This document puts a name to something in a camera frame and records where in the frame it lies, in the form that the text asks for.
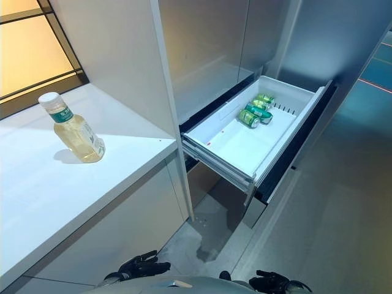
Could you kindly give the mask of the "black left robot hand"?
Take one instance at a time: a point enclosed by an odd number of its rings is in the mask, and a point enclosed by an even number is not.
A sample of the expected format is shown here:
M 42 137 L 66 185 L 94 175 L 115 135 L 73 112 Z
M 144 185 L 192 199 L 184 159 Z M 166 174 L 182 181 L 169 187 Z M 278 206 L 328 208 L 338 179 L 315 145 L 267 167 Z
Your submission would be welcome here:
M 157 251 L 154 250 L 128 260 L 117 271 L 108 274 L 104 280 L 127 281 L 139 277 L 155 276 L 166 273 L 170 268 L 170 262 L 158 262 Z

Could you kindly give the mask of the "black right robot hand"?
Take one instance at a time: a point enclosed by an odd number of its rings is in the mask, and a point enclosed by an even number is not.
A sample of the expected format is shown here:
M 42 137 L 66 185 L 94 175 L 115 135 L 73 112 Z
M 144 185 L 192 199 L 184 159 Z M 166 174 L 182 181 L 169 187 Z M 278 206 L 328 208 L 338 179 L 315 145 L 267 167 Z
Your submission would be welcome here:
M 249 284 L 260 293 L 313 293 L 303 282 L 262 270 L 256 271 L 256 276 L 249 279 Z

